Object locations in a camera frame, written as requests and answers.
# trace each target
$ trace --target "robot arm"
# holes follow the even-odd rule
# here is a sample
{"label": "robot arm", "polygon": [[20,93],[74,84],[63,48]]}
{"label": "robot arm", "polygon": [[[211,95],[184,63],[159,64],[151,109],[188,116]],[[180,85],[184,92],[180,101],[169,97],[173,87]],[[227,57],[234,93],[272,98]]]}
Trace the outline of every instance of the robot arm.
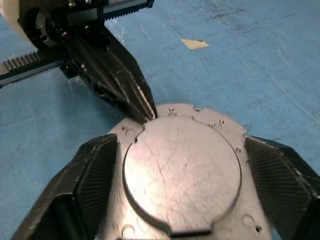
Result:
{"label": "robot arm", "polygon": [[0,87],[54,67],[81,76],[100,98],[139,123],[157,117],[133,56],[108,31],[106,19],[150,8],[153,0],[2,0],[1,13],[37,52],[0,65]]}
{"label": "robot arm", "polygon": [[[22,39],[38,48],[37,52],[7,59],[0,64],[0,87],[60,67],[69,78],[81,76],[98,97],[135,120],[123,120],[121,126],[114,129],[117,135],[98,137],[82,145],[75,158],[50,181],[13,240],[93,240],[106,209],[111,213],[121,211],[108,218],[110,235],[104,239],[132,239],[114,231],[126,230],[126,216],[136,219],[144,216],[136,224],[146,231],[140,232],[141,235],[134,238],[136,240],[177,237],[193,240],[269,239],[270,234],[260,233],[263,230],[260,225],[256,225],[255,235],[247,229],[247,225],[253,225],[254,219],[246,212],[254,207],[263,209],[262,217],[258,218],[268,218],[283,240],[319,239],[320,178],[292,148],[267,139],[247,137],[243,133],[237,135],[237,129],[242,129],[242,126],[233,120],[225,122],[219,120],[221,116],[214,111],[183,104],[158,108],[159,118],[153,121],[158,117],[157,109],[138,63],[104,25],[105,19],[150,8],[153,3],[153,0],[0,0],[0,11],[8,24]],[[212,119],[217,120],[215,124],[208,122]],[[181,126],[187,127],[179,133]],[[180,141],[180,135],[184,136],[183,141]],[[170,154],[169,160],[175,164],[172,164],[170,173],[164,174],[159,159],[165,160],[163,156],[168,152],[175,153],[178,148],[169,151],[172,146],[167,144],[168,139],[176,140],[175,145],[181,145],[182,153],[176,159]],[[217,147],[218,143],[226,142],[228,145]],[[145,145],[152,145],[154,152]],[[190,160],[191,147],[199,154]],[[126,159],[127,154],[131,155],[129,160]],[[157,164],[153,164],[152,159],[157,154],[161,157],[156,159]],[[214,164],[219,166],[223,162],[228,173],[234,170],[239,185],[229,199],[230,207],[227,206],[226,213],[221,213],[223,217],[217,221],[213,221],[212,211],[219,212],[228,200],[225,191],[222,191],[224,195],[219,204],[214,204],[211,199],[213,189],[210,184],[216,185],[219,179],[212,178],[212,182],[203,183],[208,186],[208,192],[204,192],[201,185],[192,188],[196,193],[195,201],[191,203],[203,203],[200,206],[204,207],[205,217],[200,218],[194,217],[192,207],[180,208],[179,201],[181,204],[186,202],[179,199],[182,195],[175,196],[181,189],[176,190],[173,183],[173,190],[164,188],[163,192],[172,195],[175,201],[169,201],[167,206],[167,195],[153,190],[155,194],[149,196],[152,200],[150,211],[150,204],[140,204],[147,197],[133,194],[140,190],[139,184],[128,184],[126,180],[142,175],[151,184],[155,182],[155,173],[160,172],[159,186],[165,181],[170,183],[172,176],[180,175],[189,178],[188,184],[191,181],[196,186],[199,176],[212,169],[206,166],[213,163],[214,157],[208,156],[217,154],[221,158]],[[199,173],[194,178],[185,176],[184,164],[180,164],[186,155],[192,168],[189,174],[192,175],[194,170]],[[233,165],[237,161],[231,161],[229,156],[238,162],[241,158],[241,163]],[[222,185],[216,188],[225,190]],[[210,196],[206,198],[208,201],[198,197],[201,194]],[[157,205],[157,198],[164,200],[165,204]],[[256,204],[246,206],[251,200]],[[177,214],[169,206],[175,203],[179,206]],[[192,224],[185,219],[184,213]],[[205,223],[204,228],[199,228],[199,222]],[[164,231],[161,235],[164,238],[154,237]]]}

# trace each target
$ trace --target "mounting hole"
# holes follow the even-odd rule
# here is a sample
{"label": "mounting hole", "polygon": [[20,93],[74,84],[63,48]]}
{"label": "mounting hole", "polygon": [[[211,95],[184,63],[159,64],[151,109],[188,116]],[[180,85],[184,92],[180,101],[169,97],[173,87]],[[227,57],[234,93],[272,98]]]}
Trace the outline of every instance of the mounting hole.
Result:
{"label": "mounting hole", "polygon": [[130,137],[134,137],[136,134],[136,131],[132,128],[128,128],[126,131],[125,131],[125,135],[126,136],[130,136]]}
{"label": "mounting hole", "polygon": [[121,235],[124,238],[133,238],[135,236],[135,228],[131,224],[126,224],[122,227]]}
{"label": "mounting hole", "polygon": [[41,39],[42,42],[48,41],[48,37],[45,36],[45,35],[40,36],[40,39]]}
{"label": "mounting hole", "polygon": [[255,230],[256,230],[257,233],[261,233],[262,232],[262,226],[256,225],[255,226]]}
{"label": "mounting hole", "polygon": [[243,215],[242,222],[247,227],[252,227],[255,224],[254,218],[249,214]]}
{"label": "mounting hole", "polygon": [[195,110],[196,112],[201,112],[203,110],[203,108],[197,107],[197,106],[193,106],[193,110]]}

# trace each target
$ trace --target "screw hole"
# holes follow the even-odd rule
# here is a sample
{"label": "screw hole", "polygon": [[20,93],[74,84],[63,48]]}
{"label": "screw hole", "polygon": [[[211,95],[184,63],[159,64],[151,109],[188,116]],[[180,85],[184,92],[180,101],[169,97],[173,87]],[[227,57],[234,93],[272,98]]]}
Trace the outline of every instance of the screw hole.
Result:
{"label": "screw hole", "polygon": [[203,109],[197,106],[193,106],[193,110],[195,110],[196,112],[201,112]]}
{"label": "screw hole", "polygon": [[124,238],[132,238],[135,235],[135,228],[131,224],[126,224],[123,226],[121,235]]}
{"label": "screw hole", "polygon": [[40,36],[40,39],[41,39],[42,42],[48,41],[48,37],[45,36],[45,35]]}
{"label": "screw hole", "polygon": [[257,233],[260,233],[262,231],[262,226],[260,225],[255,226],[255,230]]}

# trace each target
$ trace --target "ribbed gripper pad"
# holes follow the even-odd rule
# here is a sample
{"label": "ribbed gripper pad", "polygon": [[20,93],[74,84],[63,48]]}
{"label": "ribbed gripper pad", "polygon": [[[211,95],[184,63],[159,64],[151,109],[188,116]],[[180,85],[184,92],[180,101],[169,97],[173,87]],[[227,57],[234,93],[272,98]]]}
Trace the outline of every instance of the ribbed gripper pad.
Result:
{"label": "ribbed gripper pad", "polygon": [[263,210],[282,239],[319,240],[319,176],[286,145],[248,137],[245,147]]}
{"label": "ribbed gripper pad", "polygon": [[110,134],[97,146],[77,187],[78,209],[92,239],[102,216],[106,213],[116,154],[117,136]]}

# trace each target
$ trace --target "black rubber pad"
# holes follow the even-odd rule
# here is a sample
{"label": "black rubber pad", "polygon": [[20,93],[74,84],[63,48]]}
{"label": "black rubber pad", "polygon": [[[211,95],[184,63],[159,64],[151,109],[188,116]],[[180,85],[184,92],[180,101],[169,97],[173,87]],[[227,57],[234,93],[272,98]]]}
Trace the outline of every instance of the black rubber pad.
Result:
{"label": "black rubber pad", "polygon": [[83,144],[54,176],[12,240],[93,240],[108,207],[117,135]]}
{"label": "black rubber pad", "polygon": [[289,146],[248,137],[254,184],[266,216],[283,240],[320,239],[320,177]]}

